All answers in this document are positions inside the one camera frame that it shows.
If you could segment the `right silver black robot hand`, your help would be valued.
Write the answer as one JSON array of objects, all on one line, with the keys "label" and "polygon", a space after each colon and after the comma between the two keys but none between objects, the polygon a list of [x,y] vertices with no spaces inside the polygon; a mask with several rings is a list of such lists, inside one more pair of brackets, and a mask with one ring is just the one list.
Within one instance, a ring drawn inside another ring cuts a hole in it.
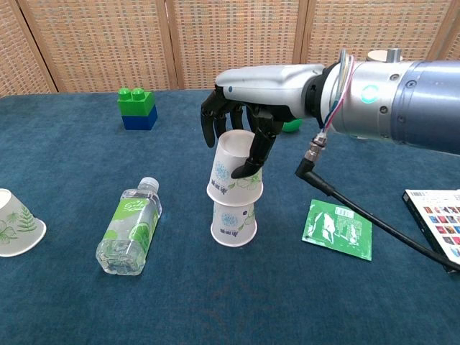
[{"label": "right silver black robot hand", "polygon": [[208,147],[226,132],[226,115],[234,129],[242,129],[242,107],[247,108],[254,139],[249,157],[233,170],[233,179],[259,172],[283,124],[312,117],[305,103],[311,81],[321,76],[321,64],[258,65],[225,70],[201,104],[201,126]]}]

